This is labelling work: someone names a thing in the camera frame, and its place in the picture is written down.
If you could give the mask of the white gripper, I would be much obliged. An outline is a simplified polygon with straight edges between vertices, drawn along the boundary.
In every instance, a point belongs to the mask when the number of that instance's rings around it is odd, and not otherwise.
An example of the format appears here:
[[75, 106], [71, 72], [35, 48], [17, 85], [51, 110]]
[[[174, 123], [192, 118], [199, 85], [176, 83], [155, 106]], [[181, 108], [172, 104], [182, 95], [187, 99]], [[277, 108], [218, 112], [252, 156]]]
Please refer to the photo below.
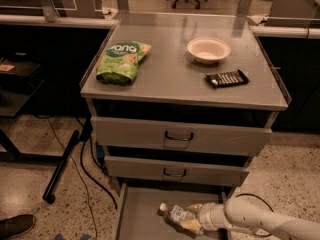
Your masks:
[[206, 231], [217, 231], [218, 229], [227, 229], [230, 226], [225, 216], [223, 204], [193, 204], [188, 206], [187, 210], [195, 214], [198, 213], [199, 221], [197, 219], [183, 220], [180, 222], [180, 225], [185, 230], [196, 235], [202, 235], [203, 229]]

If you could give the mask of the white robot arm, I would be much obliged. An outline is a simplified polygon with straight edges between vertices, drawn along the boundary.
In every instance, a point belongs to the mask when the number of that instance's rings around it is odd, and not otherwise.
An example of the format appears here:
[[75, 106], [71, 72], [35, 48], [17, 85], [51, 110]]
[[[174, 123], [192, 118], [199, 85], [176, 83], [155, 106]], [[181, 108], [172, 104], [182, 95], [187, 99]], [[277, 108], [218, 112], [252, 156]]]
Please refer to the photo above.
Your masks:
[[239, 197], [179, 208], [178, 223], [196, 234], [226, 229], [254, 234], [262, 229], [280, 240], [320, 240], [320, 224], [263, 210]]

